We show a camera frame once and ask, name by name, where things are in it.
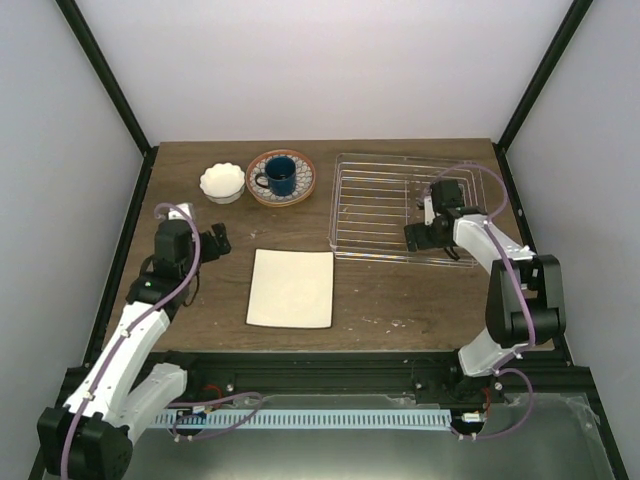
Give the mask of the white scalloped bowl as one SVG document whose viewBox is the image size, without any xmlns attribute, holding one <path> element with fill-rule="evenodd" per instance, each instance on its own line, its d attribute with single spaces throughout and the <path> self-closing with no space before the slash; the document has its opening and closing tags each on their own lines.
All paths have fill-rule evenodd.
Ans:
<svg viewBox="0 0 640 480">
<path fill-rule="evenodd" d="M 232 163 L 217 163 L 200 176 L 200 190 L 207 199 L 217 204 L 230 204 L 238 200 L 245 189 L 245 174 Z"/>
</svg>

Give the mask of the metal wire dish rack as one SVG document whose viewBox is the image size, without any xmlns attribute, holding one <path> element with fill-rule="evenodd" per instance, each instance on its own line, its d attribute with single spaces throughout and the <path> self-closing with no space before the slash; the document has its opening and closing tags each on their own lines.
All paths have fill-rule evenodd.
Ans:
<svg viewBox="0 0 640 480">
<path fill-rule="evenodd" d="M 438 174 L 458 162 L 445 158 L 341 153 L 336 158 L 329 244 L 347 260 L 473 268 L 475 259 L 454 247 L 412 252 L 404 227 L 424 221 L 420 204 Z"/>
</svg>

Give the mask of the cream rectangular plate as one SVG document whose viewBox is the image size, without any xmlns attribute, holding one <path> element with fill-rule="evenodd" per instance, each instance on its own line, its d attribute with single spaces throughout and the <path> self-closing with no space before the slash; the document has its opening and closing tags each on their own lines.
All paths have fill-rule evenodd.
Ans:
<svg viewBox="0 0 640 480">
<path fill-rule="evenodd" d="M 246 323 L 285 329 L 332 326 L 334 256 L 330 252 L 255 251 Z"/>
</svg>

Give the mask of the dark blue mug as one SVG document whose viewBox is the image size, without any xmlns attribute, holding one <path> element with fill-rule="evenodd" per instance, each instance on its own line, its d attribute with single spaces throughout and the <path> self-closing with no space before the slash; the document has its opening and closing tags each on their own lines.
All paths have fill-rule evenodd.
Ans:
<svg viewBox="0 0 640 480">
<path fill-rule="evenodd" d="M 296 188 L 296 163 L 288 156 L 268 160 L 264 171 L 255 175 L 256 185 L 268 189 L 276 196 L 291 195 Z"/>
</svg>

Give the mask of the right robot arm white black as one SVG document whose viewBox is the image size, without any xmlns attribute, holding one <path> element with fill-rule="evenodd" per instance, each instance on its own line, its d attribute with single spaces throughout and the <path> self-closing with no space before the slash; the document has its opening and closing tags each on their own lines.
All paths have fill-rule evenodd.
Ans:
<svg viewBox="0 0 640 480">
<path fill-rule="evenodd" d="M 468 204 L 457 179 L 419 183 L 409 197 L 419 216 L 404 227 L 408 251 L 443 252 L 452 262 L 465 252 L 489 275 L 485 326 L 459 348 L 444 378 L 447 396 L 465 403 L 482 379 L 505 373 L 534 347 L 564 333 L 561 265 L 504 233 L 494 213 Z"/>
</svg>

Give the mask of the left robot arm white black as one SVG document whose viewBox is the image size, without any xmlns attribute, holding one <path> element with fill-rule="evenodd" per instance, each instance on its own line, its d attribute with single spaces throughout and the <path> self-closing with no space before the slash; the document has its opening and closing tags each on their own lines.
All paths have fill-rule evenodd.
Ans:
<svg viewBox="0 0 640 480">
<path fill-rule="evenodd" d="M 180 308 L 199 289 L 202 264 L 229 254 L 226 227 L 193 233 L 191 223 L 172 212 L 154 237 L 131 284 L 120 320 L 95 364 L 62 406 L 46 408 L 37 422 L 44 467 L 63 479 L 121 479 L 134 445 L 175 398 L 196 402 L 203 377 L 186 366 L 160 363 L 136 379 L 152 347 Z"/>
</svg>

